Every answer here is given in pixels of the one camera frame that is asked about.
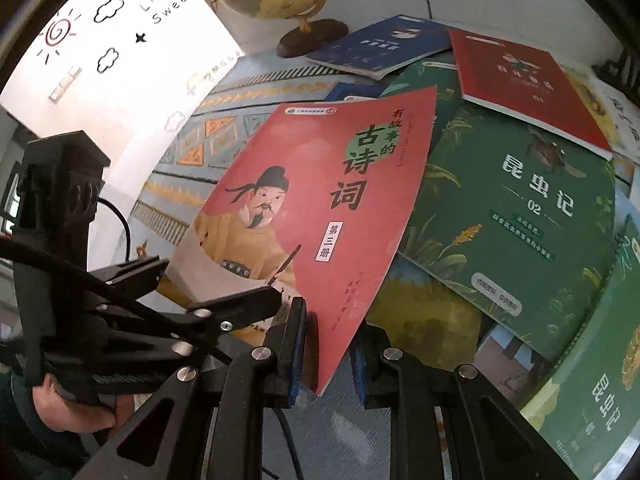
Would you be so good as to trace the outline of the person's left hand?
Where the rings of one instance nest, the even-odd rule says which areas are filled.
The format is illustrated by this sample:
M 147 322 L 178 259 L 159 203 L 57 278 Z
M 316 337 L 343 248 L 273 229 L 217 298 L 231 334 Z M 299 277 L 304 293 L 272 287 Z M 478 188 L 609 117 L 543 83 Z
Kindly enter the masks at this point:
M 110 437 L 128 422 L 136 407 L 134 396 L 118 396 L 112 408 L 65 400 L 58 394 L 52 375 L 32 388 L 32 400 L 40 420 L 54 432 L 94 434 L 107 429 Z

